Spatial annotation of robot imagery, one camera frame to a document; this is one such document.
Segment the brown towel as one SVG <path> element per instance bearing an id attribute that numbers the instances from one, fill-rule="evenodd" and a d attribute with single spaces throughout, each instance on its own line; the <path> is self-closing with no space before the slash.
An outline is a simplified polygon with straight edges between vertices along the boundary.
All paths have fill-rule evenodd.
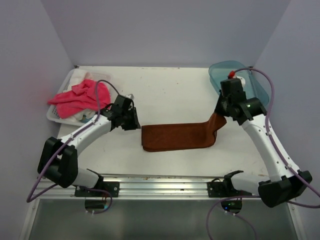
<path id="1" fill-rule="evenodd" d="M 147 152 L 203 149 L 215 144 L 225 117 L 213 113 L 198 123 L 153 124 L 141 127 L 141 145 Z"/>

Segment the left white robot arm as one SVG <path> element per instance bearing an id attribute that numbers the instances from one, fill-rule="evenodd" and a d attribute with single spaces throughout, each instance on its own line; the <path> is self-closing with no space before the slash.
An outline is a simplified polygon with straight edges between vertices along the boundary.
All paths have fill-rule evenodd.
<path id="1" fill-rule="evenodd" d="M 95 171 L 81 168 L 78 157 L 95 140 L 118 127 L 124 131 L 141 128 L 132 94 L 118 95 L 114 103 L 69 135 L 48 138 L 37 172 L 62 188 L 81 187 L 92 196 L 101 195 L 105 189 L 104 178 Z"/>

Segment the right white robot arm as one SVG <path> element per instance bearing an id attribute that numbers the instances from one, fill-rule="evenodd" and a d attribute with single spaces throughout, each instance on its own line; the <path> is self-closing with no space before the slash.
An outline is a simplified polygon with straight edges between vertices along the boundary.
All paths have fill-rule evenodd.
<path id="1" fill-rule="evenodd" d="M 231 117 L 249 135 L 267 169 L 266 177 L 238 171 L 223 183 L 223 192 L 235 196 L 239 191 L 258 195 L 273 208 L 300 196 L 313 180 L 289 157 L 273 132 L 267 110 L 257 97 L 247 98 L 239 78 L 221 81 L 215 113 Z"/>

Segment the blue transparent plastic tub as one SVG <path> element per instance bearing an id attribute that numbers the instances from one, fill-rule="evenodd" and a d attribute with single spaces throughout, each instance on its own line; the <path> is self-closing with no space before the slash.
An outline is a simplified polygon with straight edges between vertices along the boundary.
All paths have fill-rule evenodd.
<path id="1" fill-rule="evenodd" d="M 236 60 L 227 60 L 215 63 L 211 65 L 208 69 L 210 83 L 217 92 L 220 94 L 221 82 L 226 80 L 231 71 L 245 68 L 246 66 Z M 269 103 L 269 95 L 253 76 L 250 70 L 238 71 L 235 74 L 236 78 L 241 80 L 243 90 L 246 93 L 246 98 L 258 98 L 260 102 L 266 107 Z"/>

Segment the pink towel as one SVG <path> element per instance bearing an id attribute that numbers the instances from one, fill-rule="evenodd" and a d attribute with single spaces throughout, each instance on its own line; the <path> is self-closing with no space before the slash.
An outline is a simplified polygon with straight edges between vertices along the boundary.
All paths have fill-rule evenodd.
<path id="1" fill-rule="evenodd" d="M 106 107 L 111 103 L 111 96 L 104 83 L 84 79 L 71 90 L 56 94 L 47 103 L 56 106 L 58 116 L 66 119 L 83 110 L 96 112 L 98 107 Z"/>

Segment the white plastic basket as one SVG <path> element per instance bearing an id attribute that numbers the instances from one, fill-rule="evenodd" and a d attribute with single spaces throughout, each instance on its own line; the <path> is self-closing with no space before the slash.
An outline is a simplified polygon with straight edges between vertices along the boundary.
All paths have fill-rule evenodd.
<path id="1" fill-rule="evenodd" d="M 48 120 L 75 126 L 91 120 L 99 108 L 111 103 L 111 87 L 105 82 L 98 84 L 96 96 L 95 87 L 99 80 L 111 83 L 112 75 L 80 68 L 71 70 L 57 94 L 47 102 L 50 105 L 46 115 Z"/>

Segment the aluminium mounting rail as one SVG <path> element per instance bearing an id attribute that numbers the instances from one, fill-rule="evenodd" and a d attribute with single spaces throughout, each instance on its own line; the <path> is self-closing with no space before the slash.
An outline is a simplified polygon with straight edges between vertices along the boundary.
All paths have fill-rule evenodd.
<path id="1" fill-rule="evenodd" d="M 218 177 L 205 176 L 161 176 L 161 175 L 102 175 L 104 182 L 119 182 L 119 200 L 205 200 L 208 199 L 207 182 Z M 49 188 L 54 183 L 49 179 L 42 179 L 36 187 L 33 196 Z M 246 191 L 258 195 L 258 186 L 253 188 L 236 187 L 236 190 Z M 75 197 L 77 187 L 62 188 L 55 186 L 39 196 L 39 199 L 91 199 L 101 200 L 102 197 Z"/>

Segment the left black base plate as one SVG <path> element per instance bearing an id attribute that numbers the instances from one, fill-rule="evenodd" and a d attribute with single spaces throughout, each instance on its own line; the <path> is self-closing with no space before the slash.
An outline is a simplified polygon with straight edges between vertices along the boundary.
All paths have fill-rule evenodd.
<path id="1" fill-rule="evenodd" d="M 93 188 L 78 186 L 75 189 L 75 197 L 83 198 L 99 198 L 111 196 L 116 198 L 119 196 L 120 183 L 118 181 L 103 181 Z"/>

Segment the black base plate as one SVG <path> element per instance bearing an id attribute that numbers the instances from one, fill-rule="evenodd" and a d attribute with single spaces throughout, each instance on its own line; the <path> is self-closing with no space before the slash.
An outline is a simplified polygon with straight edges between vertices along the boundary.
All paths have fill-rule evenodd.
<path id="1" fill-rule="evenodd" d="M 238 196 L 252 196 L 253 194 L 244 190 L 236 190 L 230 179 L 215 178 L 206 183 L 209 198 L 227 198 Z"/>
<path id="2" fill-rule="evenodd" d="M 111 196 L 116 198 L 119 196 L 120 183 L 118 181 L 103 181 L 93 188 L 78 186 L 75 189 L 75 197 L 83 198 L 99 198 Z"/>

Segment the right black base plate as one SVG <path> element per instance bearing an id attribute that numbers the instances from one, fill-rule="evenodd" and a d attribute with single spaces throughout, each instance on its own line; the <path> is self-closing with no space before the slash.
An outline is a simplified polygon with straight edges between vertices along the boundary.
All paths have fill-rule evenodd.
<path id="1" fill-rule="evenodd" d="M 236 190 L 230 179 L 215 178 L 206 183 L 209 198 L 227 198 L 238 196 L 252 196 L 253 194 L 244 190 Z"/>

